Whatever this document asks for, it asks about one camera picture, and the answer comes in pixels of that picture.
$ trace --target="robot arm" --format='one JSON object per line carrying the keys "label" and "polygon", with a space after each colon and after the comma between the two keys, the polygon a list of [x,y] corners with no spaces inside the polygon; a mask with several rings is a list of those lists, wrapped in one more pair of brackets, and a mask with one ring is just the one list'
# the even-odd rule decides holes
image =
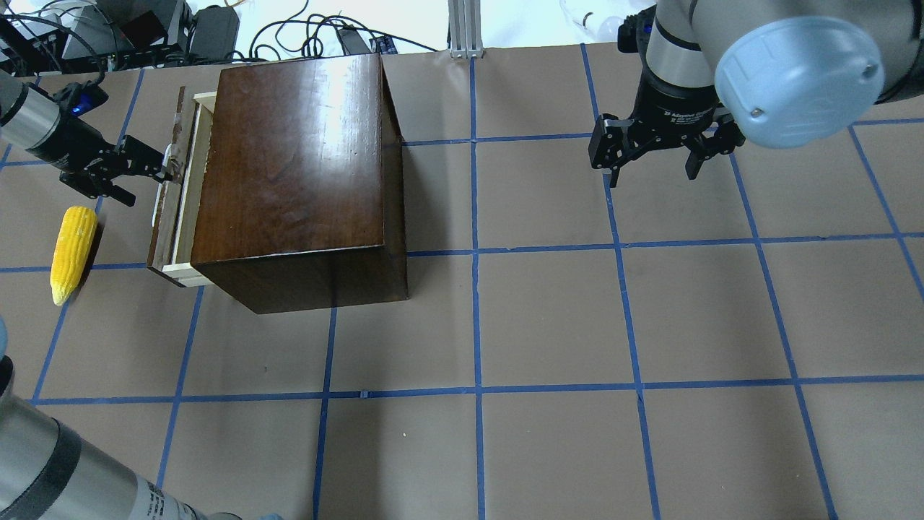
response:
{"label": "robot arm", "polygon": [[66,185],[92,199],[112,197],[131,206],[135,195],[113,179],[143,175],[163,182],[169,176],[162,173],[163,154],[128,135],[112,145],[79,119],[107,97],[92,81],[71,83],[50,96],[0,71],[0,127],[8,141],[60,168]]}
{"label": "robot arm", "polygon": [[[686,147],[687,176],[745,142],[828,137],[874,103],[924,93],[919,0],[659,0],[620,29],[642,74],[628,119],[602,114],[596,168]],[[715,132],[703,132],[713,123]]]}

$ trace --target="wooden drawer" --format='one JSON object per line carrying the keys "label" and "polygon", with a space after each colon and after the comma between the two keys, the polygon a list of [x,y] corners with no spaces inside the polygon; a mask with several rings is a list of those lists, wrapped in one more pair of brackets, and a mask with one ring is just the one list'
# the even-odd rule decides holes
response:
{"label": "wooden drawer", "polygon": [[407,298],[401,138],[378,55],[182,93],[149,268],[256,313]]}

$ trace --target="wooden cabinet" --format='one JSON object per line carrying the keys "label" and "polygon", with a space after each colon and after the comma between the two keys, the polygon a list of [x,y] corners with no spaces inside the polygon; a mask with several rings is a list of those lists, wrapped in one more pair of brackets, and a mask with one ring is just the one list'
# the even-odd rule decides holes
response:
{"label": "wooden cabinet", "polygon": [[401,138],[378,55],[226,69],[213,108],[192,94],[151,269],[261,314],[407,298]]}

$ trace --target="corn cob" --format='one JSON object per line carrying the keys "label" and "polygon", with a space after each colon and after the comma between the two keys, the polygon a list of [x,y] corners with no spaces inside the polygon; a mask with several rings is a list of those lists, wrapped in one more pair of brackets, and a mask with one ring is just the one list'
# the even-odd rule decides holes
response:
{"label": "corn cob", "polygon": [[61,221],[55,257],[52,260],[52,299],[55,305],[64,304],[73,292],[87,264],[93,234],[96,232],[96,214],[89,207],[69,207]]}

